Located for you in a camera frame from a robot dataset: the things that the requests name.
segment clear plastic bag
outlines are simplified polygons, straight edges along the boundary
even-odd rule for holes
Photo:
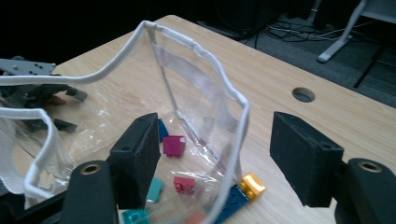
[[[48,131],[27,131],[29,120],[43,120]],[[0,178],[10,192],[25,194],[26,207],[67,189],[76,164],[43,109],[0,107],[0,140]]]
[[[41,83],[88,93],[83,103],[59,94],[67,104],[48,110],[51,117],[78,125],[74,133],[58,132],[74,165],[105,160],[131,122],[148,113],[158,113],[170,135],[186,136],[180,158],[162,154],[158,162],[155,176],[164,189],[158,203],[147,204],[152,223],[182,223],[196,214],[211,223],[230,186],[241,179],[248,100],[219,61],[187,36],[142,21],[118,54],[93,74],[0,77],[0,85]],[[175,176],[195,179],[193,194],[178,194]]]

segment wooden tabletop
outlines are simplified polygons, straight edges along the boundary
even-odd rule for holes
[[[297,116],[331,138],[345,149],[344,161],[366,158],[396,171],[396,109],[177,16],[166,16],[156,22],[189,36],[210,51],[219,59],[233,86],[251,103],[249,127],[240,155],[242,172],[255,173],[267,190],[227,223],[335,223],[335,202],[330,208],[303,207],[270,157],[275,111]],[[55,73],[77,76],[97,71],[129,36],[59,64]],[[315,100],[311,103],[296,100],[292,94],[296,88],[311,90]]]

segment lego brick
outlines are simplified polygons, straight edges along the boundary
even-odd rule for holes
[[[198,212],[192,212],[183,224],[199,224],[205,219],[205,216]]]
[[[163,138],[163,154],[167,157],[180,157],[186,147],[186,137],[183,135],[169,135]]]
[[[148,213],[145,209],[130,209],[121,213],[124,224],[149,224]]]
[[[228,217],[237,212],[245,204],[249,202],[248,196],[242,191],[237,185],[234,185],[230,189],[227,201],[224,204],[222,211],[220,212],[215,224],[220,224]]]
[[[156,203],[160,200],[160,194],[163,190],[163,182],[156,177],[152,178],[151,185],[148,189],[148,202]]]
[[[257,176],[255,176],[251,172],[242,178],[239,187],[242,191],[245,192],[245,194],[251,201],[254,201],[260,194],[265,191],[264,184]]]
[[[177,193],[194,193],[194,185],[195,180],[192,178],[175,176],[174,177],[174,186]]]

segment pink lego brick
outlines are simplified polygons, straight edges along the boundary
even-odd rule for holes
[[[201,213],[192,212],[191,215],[183,222],[183,224],[199,224],[205,219]]]
[[[174,186],[177,193],[194,193],[195,180],[192,178],[175,176]]]
[[[163,138],[163,154],[167,157],[180,157],[186,147],[186,137],[182,135],[169,135]]]

